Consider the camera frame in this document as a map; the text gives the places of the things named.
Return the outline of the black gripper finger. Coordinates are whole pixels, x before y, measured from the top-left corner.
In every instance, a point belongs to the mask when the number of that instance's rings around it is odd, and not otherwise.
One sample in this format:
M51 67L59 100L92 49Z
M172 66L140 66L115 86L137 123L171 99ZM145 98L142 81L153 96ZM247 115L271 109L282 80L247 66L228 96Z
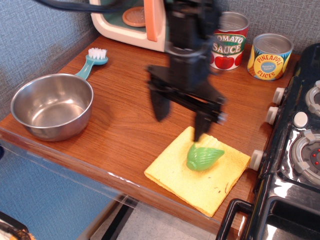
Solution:
M156 120L160 122L168 116L171 108L171 101L155 90L150 91L150 99L154 116Z
M201 135L207 133L212 123L211 116L197 111L194 120L194 141L198 142Z

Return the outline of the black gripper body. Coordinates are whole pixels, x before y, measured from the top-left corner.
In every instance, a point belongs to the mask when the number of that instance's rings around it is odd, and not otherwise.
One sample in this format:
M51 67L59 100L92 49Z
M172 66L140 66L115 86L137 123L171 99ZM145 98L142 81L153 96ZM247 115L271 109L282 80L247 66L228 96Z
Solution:
M227 115L221 110L226 98L208 80L211 48L205 43L195 49L179 48L167 43L168 66L149 65L148 87L171 102L211 117L211 122L223 124Z

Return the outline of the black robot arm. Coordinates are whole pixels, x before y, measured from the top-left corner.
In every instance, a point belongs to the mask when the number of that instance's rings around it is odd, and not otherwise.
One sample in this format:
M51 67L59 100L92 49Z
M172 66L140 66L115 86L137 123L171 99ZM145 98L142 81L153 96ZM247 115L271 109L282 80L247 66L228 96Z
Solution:
M211 49L221 11L213 0L164 1L169 26L168 66L149 65L148 88L155 118L162 121L175 102L193 112L194 141L212 123L225 121L226 98L209 82Z

